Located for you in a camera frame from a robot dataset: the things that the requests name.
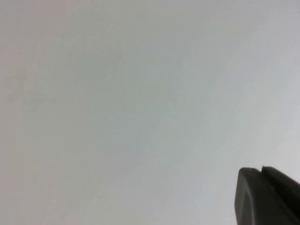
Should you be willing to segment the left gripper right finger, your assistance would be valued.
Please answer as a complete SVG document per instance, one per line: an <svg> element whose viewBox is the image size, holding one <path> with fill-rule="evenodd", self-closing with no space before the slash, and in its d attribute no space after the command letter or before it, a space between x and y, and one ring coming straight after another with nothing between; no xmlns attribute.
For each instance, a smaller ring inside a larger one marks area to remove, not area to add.
<svg viewBox="0 0 300 225"><path fill-rule="evenodd" d="M288 209L299 218L300 184L274 167L262 167L262 174L267 178Z"/></svg>

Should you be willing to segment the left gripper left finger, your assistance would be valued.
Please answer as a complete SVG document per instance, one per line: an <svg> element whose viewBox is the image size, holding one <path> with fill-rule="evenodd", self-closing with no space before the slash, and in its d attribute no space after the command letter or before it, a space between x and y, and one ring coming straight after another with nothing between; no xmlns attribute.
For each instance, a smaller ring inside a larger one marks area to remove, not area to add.
<svg viewBox="0 0 300 225"><path fill-rule="evenodd" d="M239 169L234 200L239 225L298 225L296 217L284 204L262 170Z"/></svg>

